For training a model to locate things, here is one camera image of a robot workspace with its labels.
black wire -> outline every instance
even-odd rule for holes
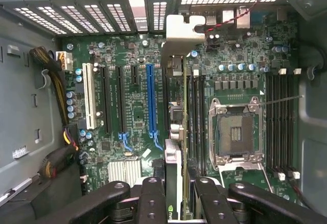
[[[320,47],[312,42],[305,41],[305,40],[300,40],[299,42],[300,42],[300,44],[314,48],[315,50],[317,50],[319,52],[319,54],[322,57],[323,63],[322,63],[321,67],[317,67],[316,73],[326,72],[327,71],[327,53],[326,53],[326,51],[322,47]]]

metal bracket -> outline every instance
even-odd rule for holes
[[[176,59],[179,56],[179,59],[181,59],[196,44],[204,43],[205,34],[197,33],[194,30],[196,26],[203,26],[204,24],[205,17],[203,16],[190,16],[190,23],[185,23],[182,15],[168,15],[166,19],[166,42],[162,47],[161,66],[173,68],[171,66],[171,63],[173,63],[172,58]]]

cable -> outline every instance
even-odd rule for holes
[[[314,48],[321,55],[322,61],[323,61],[322,67],[321,68],[317,68],[316,69],[316,72],[317,73],[321,73],[321,72],[327,71],[327,53],[326,53],[326,51],[322,47],[320,47],[320,46],[318,46],[318,45],[316,45],[316,44],[314,44],[312,42],[305,41],[305,40],[300,40],[299,42],[300,42],[300,44],[303,44],[303,45],[306,45],[308,47]]]
[[[249,7],[244,13],[242,13],[242,14],[240,14],[239,16],[236,16],[236,17],[234,17],[234,18],[231,18],[231,19],[229,19],[229,20],[227,20],[227,21],[225,21],[225,22],[223,22],[223,23],[220,23],[220,24],[216,24],[215,25],[215,27],[216,28],[218,28],[218,27],[221,27],[222,25],[224,25],[224,24],[226,24],[226,23],[229,23],[229,22],[231,22],[231,21],[233,21],[233,20],[237,20],[237,19],[239,19],[239,18],[241,18],[241,17],[243,17],[244,15],[246,15],[246,14],[248,14],[259,2],[260,2],[261,0],[256,0],[256,2],[255,3],[253,3],[252,4],[252,6],[251,7]],[[207,30],[207,32],[208,31],[213,31],[214,30],[214,28],[210,28],[210,29],[208,29]]]
[[[317,212],[316,209],[312,206],[312,204],[307,200],[307,198],[304,197],[303,192],[300,190],[299,186],[296,183],[296,179],[288,178],[288,182],[290,183],[291,187],[293,188],[301,203],[305,205],[308,209]]]

microchip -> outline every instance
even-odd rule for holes
[[[243,155],[255,151],[253,114],[220,115],[217,123],[219,156]]]
[[[78,127],[78,129],[86,129],[86,127],[87,127],[86,119],[85,118],[79,119],[77,121],[77,127]]]
[[[84,84],[83,83],[76,83],[75,84],[75,93],[76,94],[83,94],[84,93]]]
[[[103,151],[110,151],[110,141],[101,142],[101,149]]]
[[[129,49],[135,49],[135,44],[132,43],[132,42],[129,43],[129,44],[128,44],[128,48],[129,48]]]
[[[97,157],[97,164],[102,164],[103,163],[103,157],[99,156]]]
[[[143,127],[143,123],[135,123],[135,127],[136,128],[142,128]]]

red wire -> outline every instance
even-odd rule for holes
[[[259,2],[260,2],[261,0],[256,0],[256,2],[255,3],[253,3],[252,4],[252,6],[251,7],[249,7],[244,13],[242,13],[242,14],[240,14],[239,16],[236,16],[236,17],[234,17],[234,18],[231,18],[231,19],[229,19],[229,20],[227,20],[227,21],[225,21],[225,22],[223,22],[223,23],[220,23],[220,24],[216,24],[215,25],[215,27],[216,28],[218,28],[218,27],[221,27],[222,25],[224,25],[224,24],[226,24],[226,23],[229,23],[229,22],[231,22],[231,21],[233,21],[233,20],[236,20],[236,19],[239,19],[239,18],[241,18],[241,17],[243,17],[244,15],[246,15],[246,14],[248,14]],[[214,30],[214,28],[210,28],[210,29],[208,29],[207,30],[207,32],[208,31],[213,31]]]

